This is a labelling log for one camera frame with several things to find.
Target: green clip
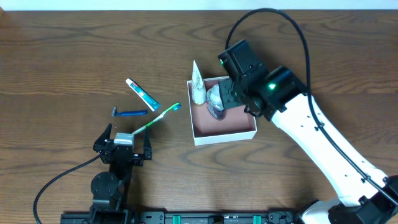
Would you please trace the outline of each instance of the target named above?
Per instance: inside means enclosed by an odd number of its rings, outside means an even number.
[[[253,224],[261,224],[261,216],[254,215],[253,216]]]
[[[180,215],[173,216],[173,224],[181,224],[181,216]]]

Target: white wall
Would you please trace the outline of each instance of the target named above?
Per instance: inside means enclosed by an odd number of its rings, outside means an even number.
[[[0,0],[5,11],[398,9],[398,0]]]

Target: toothbrush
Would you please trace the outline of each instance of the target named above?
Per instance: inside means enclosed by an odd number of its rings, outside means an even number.
[[[163,113],[161,113],[158,117],[156,117],[153,121],[147,123],[145,126],[142,126],[141,128],[139,128],[137,131],[134,131],[132,133],[132,135],[136,135],[138,133],[140,133],[141,131],[145,130],[147,127],[149,127],[150,125],[152,125],[153,123],[155,123],[156,121],[162,119],[164,117],[164,115],[171,109],[173,109],[174,111],[178,110],[181,108],[181,104],[180,103],[175,103],[173,104],[171,107],[167,108],[165,111],[163,111]]]

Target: toothpaste tube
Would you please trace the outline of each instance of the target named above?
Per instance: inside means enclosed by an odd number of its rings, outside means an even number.
[[[160,107],[160,104],[150,97],[149,94],[145,92],[134,80],[128,78],[126,79],[126,83],[137,93],[137,95],[148,105],[152,111],[155,111]]]

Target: green indicator light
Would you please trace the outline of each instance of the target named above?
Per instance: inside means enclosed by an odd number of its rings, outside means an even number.
[[[269,84],[268,87],[269,87],[271,90],[273,90],[273,89],[276,87],[276,85],[272,83],[272,84]]]

